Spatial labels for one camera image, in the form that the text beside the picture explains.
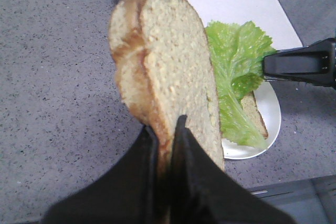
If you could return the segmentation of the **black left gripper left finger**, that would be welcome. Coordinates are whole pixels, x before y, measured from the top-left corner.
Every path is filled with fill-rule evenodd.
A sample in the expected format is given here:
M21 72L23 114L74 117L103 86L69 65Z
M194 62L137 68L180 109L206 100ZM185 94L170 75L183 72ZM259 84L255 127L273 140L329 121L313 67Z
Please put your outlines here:
M107 173L51 206L41 223L154 223L157 148L152 129L143 127Z

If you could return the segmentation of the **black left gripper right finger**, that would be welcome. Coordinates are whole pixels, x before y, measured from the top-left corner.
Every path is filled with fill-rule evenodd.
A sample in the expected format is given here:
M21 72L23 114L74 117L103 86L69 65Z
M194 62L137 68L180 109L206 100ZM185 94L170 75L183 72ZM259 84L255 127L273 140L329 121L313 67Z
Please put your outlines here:
M181 115L172 155L171 223L294 223L249 193L201 148Z

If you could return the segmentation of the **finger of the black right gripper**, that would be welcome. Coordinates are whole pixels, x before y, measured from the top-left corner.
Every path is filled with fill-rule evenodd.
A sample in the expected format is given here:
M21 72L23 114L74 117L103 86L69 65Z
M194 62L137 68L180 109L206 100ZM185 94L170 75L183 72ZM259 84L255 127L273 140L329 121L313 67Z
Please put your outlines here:
M298 81L315 86L335 86L335 38L265 56L262 61L264 79Z

